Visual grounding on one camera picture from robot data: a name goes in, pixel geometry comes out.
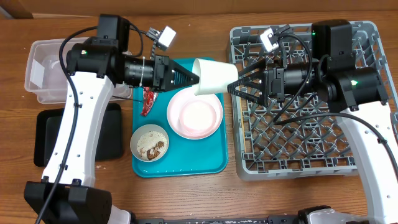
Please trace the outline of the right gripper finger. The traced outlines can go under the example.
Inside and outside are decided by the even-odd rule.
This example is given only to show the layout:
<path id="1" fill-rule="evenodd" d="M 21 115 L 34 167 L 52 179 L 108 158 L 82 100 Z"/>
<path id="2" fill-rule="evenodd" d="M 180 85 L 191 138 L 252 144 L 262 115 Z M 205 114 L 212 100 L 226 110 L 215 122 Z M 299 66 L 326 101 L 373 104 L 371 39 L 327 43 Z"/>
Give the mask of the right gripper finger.
<path id="1" fill-rule="evenodd" d="M 260 60 L 260 61 L 258 61 L 258 62 L 256 62 L 256 63 L 254 63 L 254 64 L 252 64 L 252 65 L 249 65 L 249 66 L 247 66 L 246 68 L 242 69 L 242 70 L 238 73 L 239 78 L 243 78 L 243 77 L 245 77 L 246 75 L 250 75 L 250 74 L 252 74 L 252 73 L 254 73 L 254 72 L 263 71 L 263 70 L 266 68 L 266 66 L 267 66 L 266 60 L 265 60 L 265 59 L 262 59 L 262 60 Z"/>
<path id="2" fill-rule="evenodd" d="M 267 105 L 266 81 L 258 76 L 246 76 L 227 85 L 228 93 L 257 105 Z"/>

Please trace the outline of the white paper cup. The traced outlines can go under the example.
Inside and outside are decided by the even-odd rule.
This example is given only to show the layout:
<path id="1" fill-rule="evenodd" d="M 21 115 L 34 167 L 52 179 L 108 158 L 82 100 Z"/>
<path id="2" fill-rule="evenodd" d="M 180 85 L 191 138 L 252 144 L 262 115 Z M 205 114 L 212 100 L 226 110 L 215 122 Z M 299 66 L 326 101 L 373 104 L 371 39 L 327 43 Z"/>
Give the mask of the white paper cup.
<path id="1" fill-rule="evenodd" d="M 214 60 L 196 58 L 192 72 L 200 79 L 192 86 L 195 95 L 227 93 L 227 86 L 238 80 L 235 65 Z"/>

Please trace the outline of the large pink plate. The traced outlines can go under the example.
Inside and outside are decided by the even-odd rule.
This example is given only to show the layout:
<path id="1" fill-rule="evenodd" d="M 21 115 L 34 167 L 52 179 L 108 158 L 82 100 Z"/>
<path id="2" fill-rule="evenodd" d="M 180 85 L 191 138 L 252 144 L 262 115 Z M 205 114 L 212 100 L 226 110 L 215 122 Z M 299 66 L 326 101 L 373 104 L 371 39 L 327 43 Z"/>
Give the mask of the large pink plate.
<path id="1" fill-rule="evenodd" d="M 192 100 L 201 100 L 204 102 L 209 103 L 216 112 L 216 121 L 214 126 L 206 133 L 201 134 L 192 134 L 182 128 L 182 125 L 179 121 L 179 115 L 182 110 L 182 107 L 185 103 Z M 190 140 L 197 140 L 197 139 L 204 139 L 208 136 L 215 133 L 215 131 L 220 127 L 221 122 L 223 120 L 224 111 L 221 101 L 215 94 L 210 95 L 198 95 L 196 96 L 193 92 L 193 88 L 184 88 L 178 91 L 170 100 L 169 105 L 167 107 L 167 121 L 169 122 L 170 127 L 172 130 L 177 133 L 179 136 L 190 139 Z"/>

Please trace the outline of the pink bowl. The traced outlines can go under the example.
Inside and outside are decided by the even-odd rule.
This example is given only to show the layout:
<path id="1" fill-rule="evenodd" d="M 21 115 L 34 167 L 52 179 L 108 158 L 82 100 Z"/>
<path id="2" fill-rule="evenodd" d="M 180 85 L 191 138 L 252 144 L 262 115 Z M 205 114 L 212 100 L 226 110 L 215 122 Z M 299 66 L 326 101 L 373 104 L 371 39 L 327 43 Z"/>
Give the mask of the pink bowl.
<path id="1" fill-rule="evenodd" d="M 189 133 L 206 133 L 215 124 L 216 112 L 209 103 L 192 100 L 183 105 L 179 121 L 182 128 Z"/>

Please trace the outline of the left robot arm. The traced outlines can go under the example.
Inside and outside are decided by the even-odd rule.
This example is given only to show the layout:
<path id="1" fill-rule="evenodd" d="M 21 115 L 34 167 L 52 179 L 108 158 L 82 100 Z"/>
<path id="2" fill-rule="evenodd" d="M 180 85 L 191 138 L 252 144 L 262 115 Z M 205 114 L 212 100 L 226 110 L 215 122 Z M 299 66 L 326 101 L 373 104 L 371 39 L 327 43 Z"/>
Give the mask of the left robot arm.
<path id="1" fill-rule="evenodd" d="M 146 60 L 128 55 L 127 19 L 103 14 L 96 35 L 71 50 L 60 49 L 68 82 L 67 100 L 55 147 L 41 180 L 27 182 L 24 198 L 44 223 L 135 223 L 132 212 L 95 187 L 95 157 L 104 112 L 118 84 L 166 92 L 197 84 L 199 77 L 163 55 Z"/>

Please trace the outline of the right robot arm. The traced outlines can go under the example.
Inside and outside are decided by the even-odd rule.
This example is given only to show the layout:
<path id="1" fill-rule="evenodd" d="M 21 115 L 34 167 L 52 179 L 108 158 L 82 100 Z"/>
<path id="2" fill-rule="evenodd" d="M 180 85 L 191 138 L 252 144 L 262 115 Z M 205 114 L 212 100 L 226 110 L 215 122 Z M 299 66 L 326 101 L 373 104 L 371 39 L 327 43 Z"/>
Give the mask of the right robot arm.
<path id="1" fill-rule="evenodd" d="M 327 205 L 267 223 L 397 222 L 397 92 L 369 21 L 234 27 L 229 61 L 243 180 L 359 175 L 368 214 Z"/>

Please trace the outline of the grey dishwasher rack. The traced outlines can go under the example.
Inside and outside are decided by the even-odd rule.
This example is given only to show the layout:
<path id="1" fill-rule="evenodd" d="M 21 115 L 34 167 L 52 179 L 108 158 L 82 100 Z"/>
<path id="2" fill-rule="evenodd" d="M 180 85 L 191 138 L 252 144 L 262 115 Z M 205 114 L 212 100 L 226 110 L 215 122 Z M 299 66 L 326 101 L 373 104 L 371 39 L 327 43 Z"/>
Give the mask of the grey dishwasher rack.
<path id="1" fill-rule="evenodd" d="M 311 43 L 310 24 L 294 24 L 294 38 L 285 38 L 283 50 L 265 51 L 260 35 L 264 26 L 234 27 L 229 33 L 229 61 L 239 72 L 262 59 L 285 62 L 307 69 L 303 49 Z M 336 119 L 324 117 L 276 126 L 273 118 L 289 119 L 327 112 L 328 106 L 315 93 L 288 94 L 283 110 L 275 98 L 262 106 L 234 96 L 233 124 L 237 173 L 246 181 L 294 179 L 313 175 L 355 175 L 356 165 L 350 146 Z"/>

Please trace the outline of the red foil wrapper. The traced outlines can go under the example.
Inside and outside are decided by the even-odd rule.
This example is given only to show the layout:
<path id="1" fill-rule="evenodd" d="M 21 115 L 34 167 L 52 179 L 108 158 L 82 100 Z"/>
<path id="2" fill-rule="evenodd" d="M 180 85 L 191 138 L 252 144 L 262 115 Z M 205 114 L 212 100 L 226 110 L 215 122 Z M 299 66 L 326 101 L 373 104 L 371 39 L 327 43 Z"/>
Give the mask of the red foil wrapper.
<path id="1" fill-rule="evenodd" d="M 144 87 L 143 88 L 143 107 L 141 111 L 142 116 L 147 116 L 149 112 L 151 111 L 157 97 L 158 97 L 157 92 L 150 91 L 149 87 Z"/>

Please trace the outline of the grey bowl with food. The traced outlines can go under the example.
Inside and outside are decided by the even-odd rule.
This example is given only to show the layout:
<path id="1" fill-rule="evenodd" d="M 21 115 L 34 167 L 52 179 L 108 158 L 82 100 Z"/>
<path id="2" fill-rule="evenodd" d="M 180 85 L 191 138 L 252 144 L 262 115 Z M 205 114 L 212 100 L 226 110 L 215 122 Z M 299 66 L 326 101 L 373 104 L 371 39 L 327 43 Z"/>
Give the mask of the grey bowl with food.
<path id="1" fill-rule="evenodd" d="M 166 154 L 169 143 L 168 134 L 162 127 L 146 124 L 133 132 L 130 149 L 136 159 L 143 162 L 154 162 Z"/>

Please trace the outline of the teal serving tray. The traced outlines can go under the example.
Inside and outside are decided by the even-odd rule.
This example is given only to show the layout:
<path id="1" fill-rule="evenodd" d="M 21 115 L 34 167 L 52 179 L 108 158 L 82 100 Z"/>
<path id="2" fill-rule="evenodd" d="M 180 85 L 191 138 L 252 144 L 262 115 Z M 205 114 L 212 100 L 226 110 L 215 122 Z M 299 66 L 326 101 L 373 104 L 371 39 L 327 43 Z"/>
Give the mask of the teal serving tray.
<path id="1" fill-rule="evenodd" d="M 190 140 L 179 136 L 167 121 L 167 107 L 178 90 L 158 95 L 151 111 L 142 116 L 143 90 L 133 89 L 132 130 L 146 124 L 155 124 L 163 128 L 169 137 L 169 148 L 165 155 L 154 162 L 132 158 L 134 172 L 144 178 L 171 177 L 178 175 L 214 174 L 221 172 L 228 163 L 228 145 L 225 119 L 210 136 L 199 140 Z"/>

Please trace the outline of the clear plastic storage bin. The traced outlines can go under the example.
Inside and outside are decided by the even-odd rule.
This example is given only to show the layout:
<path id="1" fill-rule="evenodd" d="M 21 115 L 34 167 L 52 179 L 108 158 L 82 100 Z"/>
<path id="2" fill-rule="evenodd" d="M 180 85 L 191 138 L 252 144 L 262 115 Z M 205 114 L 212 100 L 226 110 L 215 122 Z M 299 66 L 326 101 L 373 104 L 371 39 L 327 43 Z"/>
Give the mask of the clear plastic storage bin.
<path id="1" fill-rule="evenodd" d="M 63 39 L 37 40 L 30 48 L 24 88 L 41 104 L 60 104 L 67 99 L 67 79 L 59 61 Z"/>

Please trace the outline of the black plastic tray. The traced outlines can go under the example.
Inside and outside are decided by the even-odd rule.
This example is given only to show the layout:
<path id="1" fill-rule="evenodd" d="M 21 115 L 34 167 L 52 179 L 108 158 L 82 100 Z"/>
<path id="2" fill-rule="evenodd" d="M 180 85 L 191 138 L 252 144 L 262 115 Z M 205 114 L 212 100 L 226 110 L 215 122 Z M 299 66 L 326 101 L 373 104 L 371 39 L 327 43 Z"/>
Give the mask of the black plastic tray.
<path id="1" fill-rule="evenodd" d="M 63 110 L 45 110 L 37 115 L 34 164 L 45 167 L 57 140 Z M 121 107 L 110 103 L 105 111 L 96 150 L 96 160 L 119 159 L 123 155 Z"/>

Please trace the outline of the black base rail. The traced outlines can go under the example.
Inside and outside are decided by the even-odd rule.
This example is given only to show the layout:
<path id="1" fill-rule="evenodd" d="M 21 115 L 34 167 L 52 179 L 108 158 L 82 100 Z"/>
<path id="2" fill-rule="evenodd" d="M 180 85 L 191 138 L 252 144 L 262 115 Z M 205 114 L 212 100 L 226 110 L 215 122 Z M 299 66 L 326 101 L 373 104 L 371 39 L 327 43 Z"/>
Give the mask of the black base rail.
<path id="1" fill-rule="evenodd" d="M 136 219 L 136 224 L 299 224 L 297 215 L 271 215 L 266 218 L 208 218 L 165 220 L 163 218 Z"/>

